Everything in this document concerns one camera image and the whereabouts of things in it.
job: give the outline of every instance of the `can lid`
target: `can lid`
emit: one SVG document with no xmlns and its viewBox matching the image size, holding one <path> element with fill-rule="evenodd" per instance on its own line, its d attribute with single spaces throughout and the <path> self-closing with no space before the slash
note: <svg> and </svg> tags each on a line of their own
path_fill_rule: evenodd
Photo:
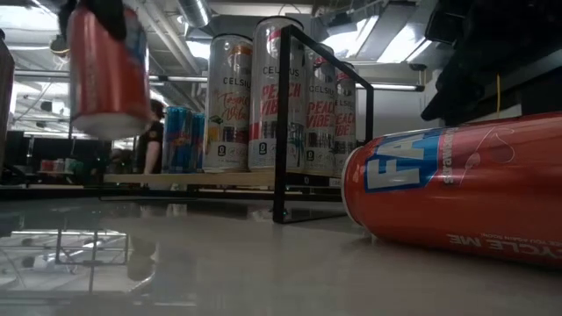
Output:
<svg viewBox="0 0 562 316">
<path fill-rule="evenodd" d="M 263 21 L 268 20 L 268 19 L 272 19 L 272 18 L 285 18 L 285 19 L 289 19 L 293 22 L 297 22 L 300 25 L 301 29 L 304 29 L 305 27 L 302 25 L 302 23 L 300 23 L 300 21 L 298 21 L 296 18 L 291 18 L 291 17 L 286 17 L 286 16 L 270 16 L 270 17 L 266 17 L 266 18 L 262 18 L 261 20 L 259 20 L 256 24 L 256 26 L 260 25 Z"/>
<path fill-rule="evenodd" d="M 221 33 L 221 34 L 219 34 L 219 35 L 215 35 L 215 36 L 213 37 L 213 40 L 214 40 L 214 39 L 217 39 L 217 38 L 219 38 L 219 37 L 222 37 L 222 36 L 238 36 L 238 37 L 244 38 L 244 39 L 246 39 L 246 40 L 252 41 L 252 39 L 251 39 L 250 37 L 248 37 L 248 36 L 246 36 L 246 35 L 236 34 L 236 33 Z"/>
</svg>

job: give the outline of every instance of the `person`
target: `person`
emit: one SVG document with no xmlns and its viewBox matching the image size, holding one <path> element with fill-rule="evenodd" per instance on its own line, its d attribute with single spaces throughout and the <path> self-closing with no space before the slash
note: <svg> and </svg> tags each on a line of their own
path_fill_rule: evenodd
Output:
<svg viewBox="0 0 562 316">
<path fill-rule="evenodd" d="M 150 100 L 152 125 L 143 133 L 136 148 L 135 173 L 144 175 L 159 174 L 162 171 L 162 142 L 164 124 L 164 105 L 158 100 Z"/>
</svg>

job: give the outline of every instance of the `blurry can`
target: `blurry can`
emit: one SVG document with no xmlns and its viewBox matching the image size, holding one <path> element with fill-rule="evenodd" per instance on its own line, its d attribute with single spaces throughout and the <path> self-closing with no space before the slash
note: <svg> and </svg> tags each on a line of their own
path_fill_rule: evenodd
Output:
<svg viewBox="0 0 562 316">
<path fill-rule="evenodd" d="M 269 17 L 254 30 L 252 58 L 252 98 L 249 115 L 249 169 L 272 171 L 275 167 L 277 95 L 279 86 L 279 48 L 281 29 L 302 24 L 288 17 Z M 291 42 L 289 68 L 289 117 L 287 122 L 287 170 L 301 172 L 304 167 L 306 73 L 304 45 Z"/>
<path fill-rule="evenodd" d="M 193 112 L 182 106 L 169 106 L 164 123 L 162 173 L 187 173 L 191 167 L 191 124 Z"/>
<path fill-rule="evenodd" d="M 562 113 L 386 135 L 342 177 L 350 217 L 380 238 L 562 266 Z"/>
<path fill-rule="evenodd" d="M 205 136 L 205 114 L 198 113 L 193 115 L 193 128 L 191 132 L 191 159 L 193 171 L 203 169 L 203 139 Z"/>
<path fill-rule="evenodd" d="M 334 54 L 334 50 L 321 44 Z M 335 68 L 312 49 L 306 50 L 307 107 L 305 172 L 319 176 L 334 174 Z"/>
<path fill-rule="evenodd" d="M 124 41 L 86 6 L 78 5 L 68 23 L 72 126 L 105 140 L 142 134 L 150 124 L 147 35 L 131 8 L 124 15 Z"/>
<path fill-rule="evenodd" d="M 248 169 L 252 40 L 222 34 L 211 43 L 207 89 L 206 172 Z"/>
<path fill-rule="evenodd" d="M 355 69 L 348 62 L 344 64 Z M 349 154 L 357 146 L 355 135 L 355 81 L 349 78 L 340 69 L 335 70 L 336 91 L 335 97 L 335 170 L 334 176 L 342 176 L 343 165 Z"/>
</svg>

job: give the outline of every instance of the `white can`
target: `white can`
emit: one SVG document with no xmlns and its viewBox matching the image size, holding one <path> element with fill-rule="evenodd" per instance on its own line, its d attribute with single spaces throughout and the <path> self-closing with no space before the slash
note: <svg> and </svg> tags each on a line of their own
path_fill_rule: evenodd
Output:
<svg viewBox="0 0 562 316">
<path fill-rule="evenodd" d="M 353 65 L 344 62 L 351 69 Z M 342 176 L 343 165 L 357 145 L 355 135 L 355 81 L 340 69 L 335 70 L 335 170 L 334 176 Z"/>
<path fill-rule="evenodd" d="M 334 50 L 322 45 L 334 54 Z M 305 172 L 334 174 L 335 67 L 312 49 L 306 50 Z"/>
<path fill-rule="evenodd" d="M 237 34 L 213 38 L 206 106 L 205 172 L 248 170 L 252 40 Z"/>
<path fill-rule="evenodd" d="M 279 48 L 281 29 L 288 25 L 295 25 L 302 30 L 299 21 L 287 17 L 265 18 L 254 30 L 249 133 L 250 171 L 272 171 L 275 167 Z M 287 170 L 291 172 L 301 172 L 304 167 L 306 102 L 304 57 L 304 45 L 292 39 L 287 126 Z"/>
</svg>

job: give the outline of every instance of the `shelf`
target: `shelf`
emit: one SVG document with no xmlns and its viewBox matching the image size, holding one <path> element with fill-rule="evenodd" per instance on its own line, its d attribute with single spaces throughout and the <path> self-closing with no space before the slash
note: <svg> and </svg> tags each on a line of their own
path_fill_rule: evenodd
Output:
<svg viewBox="0 0 562 316">
<path fill-rule="evenodd" d="M 160 175 L 105 175 L 106 183 L 199 184 L 275 186 L 274 172 L 238 172 L 220 174 L 160 174 Z M 339 179 L 287 173 L 287 186 L 339 188 Z"/>
</svg>

